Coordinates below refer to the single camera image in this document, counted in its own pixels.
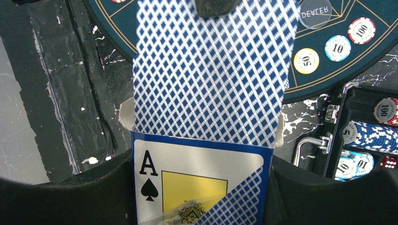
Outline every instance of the stack of poker chips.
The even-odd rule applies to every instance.
[[[398,99],[383,98],[373,110],[373,115],[381,124],[398,126]]]
[[[369,174],[375,160],[369,153],[342,150],[336,169],[335,180],[354,180]]]
[[[350,121],[343,130],[344,145],[398,155],[398,129]]]

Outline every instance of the blue card border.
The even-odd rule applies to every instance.
[[[148,135],[148,134],[143,134],[143,133],[139,133],[139,132],[131,132],[131,149],[132,149],[133,170],[134,170],[134,142],[135,142],[135,140],[178,144],[178,145],[185,145],[185,146],[192,146],[192,147],[199,147],[199,148],[246,152],[246,153],[253,153],[253,154],[258,154],[258,155],[262,156],[264,159],[264,164],[263,164],[263,172],[261,173],[262,182],[260,184],[260,194],[259,194],[259,204],[257,207],[258,213],[257,213],[256,225],[262,224],[262,220],[263,220],[263,216],[264,216],[265,197],[267,194],[269,170],[271,168],[271,159],[272,159],[272,155],[273,155],[273,151],[274,151],[272,148],[261,147],[261,146],[251,146],[251,145],[245,145],[245,144],[213,142],[213,141],[205,141],[205,140],[198,140],[198,139],[186,139],[186,138],[170,137],[170,136],[162,136],[162,135]]]

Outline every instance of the black rubber edge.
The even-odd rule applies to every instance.
[[[87,12],[89,14],[89,16],[91,17],[91,19],[94,20],[94,24],[98,27],[98,29],[101,31],[101,33],[105,36],[105,38],[107,39],[108,42],[111,43],[111,45],[116,49],[116,51],[118,51],[130,64],[133,63],[133,58],[131,58],[127,52],[125,52],[123,50],[122,47],[120,47],[120,45],[113,40],[112,36],[110,34],[108,34],[108,32],[105,30],[104,26],[101,24],[100,20],[97,18],[97,16],[95,15],[93,9],[91,8],[90,3],[88,2],[88,0],[82,0],[84,6],[87,9]]]
[[[349,77],[333,84],[330,85],[326,88],[323,88],[321,90],[317,90],[314,92],[311,92],[305,96],[300,96],[300,97],[294,97],[294,98],[289,98],[289,99],[284,99],[283,100],[283,104],[291,104],[291,103],[296,103],[296,102],[300,102],[300,101],[304,101],[313,97],[316,97],[320,94],[323,94],[325,92],[328,92],[330,90],[332,90],[335,86],[339,85],[340,83],[345,83],[348,82],[350,80],[352,80],[353,78],[359,76],[360,74],[364,73],[366,70],[368,70],[369,68],[371,68],[374,64],[376,64],[381,58],[383,58],[389,51],[391,51],[392,48],[394,48],[396,45],[398,44],[398,37],[395,38],[395,40],[387,47],[385,48],[380,54],[378,54],[376,57],[373,58],[373,60],[371,60],[370,62],[366,63],[364,66],[362,66],[361,68],[359,68],[357,71],[354,72],[354,75],[350,75]]]

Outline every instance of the green felt table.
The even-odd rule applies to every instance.
[[[84,0],[99,29],[130,62],[137,55],[137,1]],[[289,71],[289,87],[284,103],[297,102],[326,92],[339,82],[346,82],[375,64],[398,42],[398,0],[330,0],[332,16],[323,27],[311,30],[298,24]],[[363,45],[351,43],[350,55],[340,62],[331,61],[324,53],[326,42],[335,35],[348,38],[349,25],[357,18],[371,19],[376,32]],[[293,57],[303,48],[319,55],[319,66],[302,74],[293,66]]]

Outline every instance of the ace of spades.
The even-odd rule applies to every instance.
[[[147,172],[145,172],[146,168],[152,169],[152,172],[150,173],[151,176],[158,176],[158,174],[156,173],[156,169],[153,165],[151,154],[149,153],[148,150],[145,151],[144,160],[142,162],[142,166],[141,166],[141,170],[140,170],[139,174],[147,175]],[[155,187],[155,185],[152,183],[150,178],[148,178],[148,180],[142,186],[141,194],[143,196],[147,196],[146,201],[151,201],[151,202],[154,202],[153,198],[156,198],[159,196],[159,192],[158,192],[157,188]]]

